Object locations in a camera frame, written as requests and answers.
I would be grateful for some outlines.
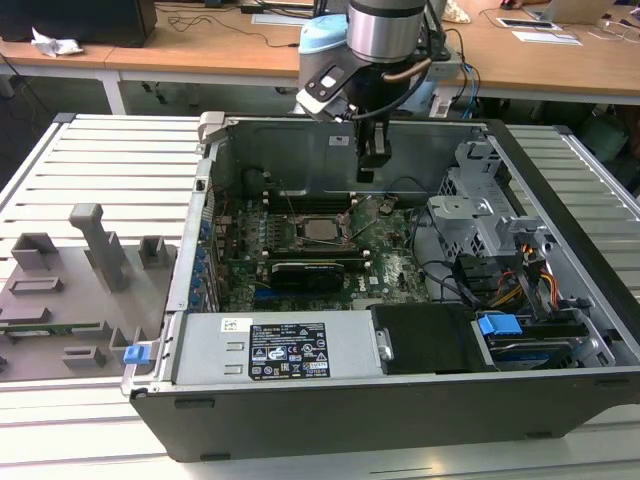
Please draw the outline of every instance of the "desk leg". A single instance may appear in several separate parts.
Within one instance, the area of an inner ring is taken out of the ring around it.
[[[13,98],[16,92],[13,91],[13,87],[9,83],[9,75],[0,75],[0,97],[1,98]]]
[[[107,94],[111,113],[113,115],[127,115],[127,107],[120,90],[120,73],[115,70],[104,70],[98,72],[98,80],[102,82]]]

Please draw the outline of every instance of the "motherboard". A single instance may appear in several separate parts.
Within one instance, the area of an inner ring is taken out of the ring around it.
[[[413,259],[414,209],[385,195],[227,201],[213,250],[221,309],[364,310],[429,300]]]

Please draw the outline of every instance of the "laptop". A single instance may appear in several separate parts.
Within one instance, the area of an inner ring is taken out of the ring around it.
[[[536,20],[595,25],[615,0],[552,0],[547,8],[525,7]]]

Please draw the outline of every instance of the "white paper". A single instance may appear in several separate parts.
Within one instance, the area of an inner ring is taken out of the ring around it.
[[[522,42],[554,43],[556,45],[582,45],[579,40],[571,35],[556,33],[511,32]]]
[[[255,25],[284,25],[290,27],[304,27],[307,22],[306,18],[286,17],[275,13],[255,13],[251,17],[251,23]]]
[[[82,53],[84,51],[75,40],[56,40],[55,38],[49,38],[46,35],[38,33],[35,28],[32,28],[31,31],[33,32],[31,45],[35,46],[40,53],[50,57],[55,58],[58,55],[71,55],[74,53]]]

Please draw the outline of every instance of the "green motherboard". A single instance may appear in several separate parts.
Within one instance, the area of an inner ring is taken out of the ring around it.
[[[226,278],[223,311],[364,310],[429,300],[409,245],[411,209],[395,209],[394,199],[383,195],[363,197],[340,214],[299,214],[288,206],[273,213],[268,205],[244,201],[220,217],[214,248]],[[270,253],[352,268],[339,292],[280,294],[271,289],[270,268],[283,260]]]

